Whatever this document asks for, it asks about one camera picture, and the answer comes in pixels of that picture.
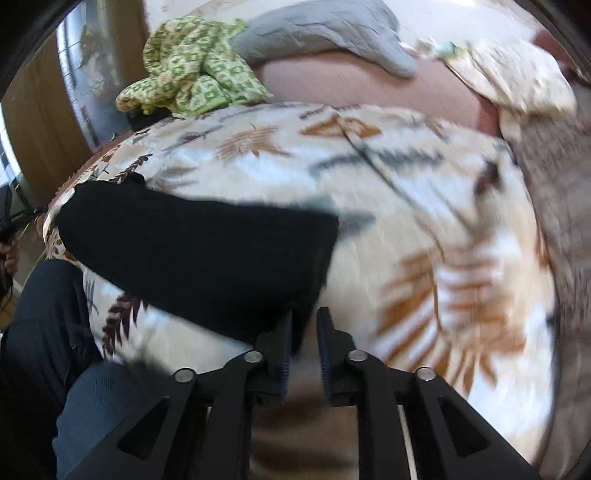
black clamp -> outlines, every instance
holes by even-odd
[[[357,406],[360,480],[540,480],[530,464],[432,369],[386,367],[318,311],[326,397]]]
[[[66,480],[246,479],[252,407],[283,403],[290,354],[291,315],[219,370],[177,371],[158,398],[107,435]],[[154,441],[138,450],[138,428],[157,419]]]

black cloth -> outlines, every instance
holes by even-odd
[[[51,441],[66,395],[82,372],[100,361],[90,332],[82,272],[63,260],[44,261],[31,274],[2,337],[0,417],[10,425],[0,429],[0,436],[15,436],[22,455],[30,455],[48,478],[56,475]],[[8,462],[22,460],[4,459],[0,476]],[[24,476],[7,478],[27,478],[26,466],[16,469]]]
[[[339,220],[94,181],[76,186],[56,225],[91,270],[221,335],[254,343],[292,310],[297,348],[326,281]]]

gray pillow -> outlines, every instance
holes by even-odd
[[[313,0],[250,20],[232,44],[250,66],[344,48],[393,75],[413,77],[417,65],[400,46],[398,26],[381,0]]]

pillow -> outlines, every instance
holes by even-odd
[[[400,77],[414,59],[400,46],[398,20],[381,0],[314,0],[267,12],[231,39],[250,66],[266,60],[343,48]]]
[[[440,61],[417,60],[417,77],[398,79],[348,52],[273,60],[254,68],[274,102],[410,108],[497,136],[498,110]]]

leaf-patterned comforter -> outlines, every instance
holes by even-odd
[[[337,328],[391,367],[430,365],[535,459],[553,395],[553,277],[503,141],[397,108],[278,103],[163,120],[78,181],[132,171],[186,198],[336,212],[340,237],[320,303]],[[50,257],[76,262],[52,221],[71,194],[53,207],[44,236]],[[248,349],[80,268],[108,359],[203,372]],[[356,412],[323,402],[313,323],[288,406],[257,419],[252,468],[264,478],[357,477]]]

